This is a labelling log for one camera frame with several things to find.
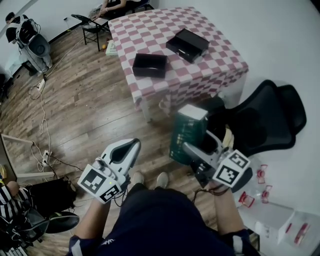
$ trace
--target power strip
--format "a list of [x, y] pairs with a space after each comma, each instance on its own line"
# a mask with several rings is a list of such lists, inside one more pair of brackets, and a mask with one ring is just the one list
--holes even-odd
[[37, 90], [38, 90], [38, 92], [40, 93], [40, 94], [42, 94], [42, 91], [44, 90], [44, 88], [45, 88], [45, 84], [46, 84], [46, 81], [44, 80], [44, 79], [42, 79], [42, 81], [40, 82], [40, 83], [38, 83], [38, 88], [37, 88]]
[[43, 166], [45, 166], [45, 167], [49, 166], [48, 162], [49, 162], [49, 156], [51, 156], [51, 154], [52, 154], [52, 152], [49, 153], [48, 150], [44, 151], [43, 156], [42, 156], [42, 164], [43, 164]]

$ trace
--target white marker cube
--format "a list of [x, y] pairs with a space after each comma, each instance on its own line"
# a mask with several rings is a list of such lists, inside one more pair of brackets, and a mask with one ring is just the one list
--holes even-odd
[[232, 188], [249, 165], [250, 160], [239, 150], [235, 150], [222, 160], [212, 179]]
[[103, 204], [121, 192], [119, 184], [114, 179], [90, 164], [87, 164], [77, 183]]

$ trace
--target checkered tablecloth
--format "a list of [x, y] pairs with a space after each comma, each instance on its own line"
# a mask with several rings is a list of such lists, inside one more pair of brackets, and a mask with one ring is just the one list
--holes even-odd
[[[214, 94], [248, 72], [248, 65], [232, 44], [193, 7], [134, 13], [111, 20], [109, 26], [137, 107], [142, 97], [165, 92], [159, 106], [168, 114], [171, 106], [201, 94]], [[184, 28], [210, 42], [193, 64], [166, 48], [166, 42]], [[132, 66], [137, 53], [167, 55], [165, 78], [135, 77]]]

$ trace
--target white wall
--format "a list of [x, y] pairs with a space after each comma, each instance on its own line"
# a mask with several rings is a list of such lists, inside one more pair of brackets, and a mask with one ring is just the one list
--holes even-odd
[[[8, 13], [18, 11], [18, 2], [19, 8], [22, 8], [23, 4], [20, 0], [4, 0], [1, 3], [0, 23], [5, 24], [5, 17]], [[41, 34], [50, 41], [68, 29], [64, 18], [69, 17], [68, 25], [72, 27], [79, 22], [71, 17], [71, 14], [88, 16], [89, 11], [101, 3], [102, 0], [38, 0], [24, 14], [41, 25]], [[0, 38], [0, 67], [5, 69], [5, 64], [13, 51], [18, 51], [17, 44], [8, 43], [4, 34]]]
[[320, 215], [320, 14], [309, 0], [154, 0], [160, 8], [194, 6], [249, 65], [245, 100], [264, 79], [292, 84], [307, 114], [294, 148], [261, 153], [271, 200]]

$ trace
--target shoe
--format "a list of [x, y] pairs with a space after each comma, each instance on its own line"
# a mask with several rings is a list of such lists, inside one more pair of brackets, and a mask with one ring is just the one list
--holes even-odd
[[156, 185], [155, 187], [158, 188], [163, 188], [165, 189], [169, 184], [169, 175], [166, 172], [161, 172], [158, 176], [158, 178], [156, 178]]
[[132, 184], [135, 185], [137, 183], [143, 184], [145, 182], [145, 177], [140, 171], [136, 171], [132, 178]]

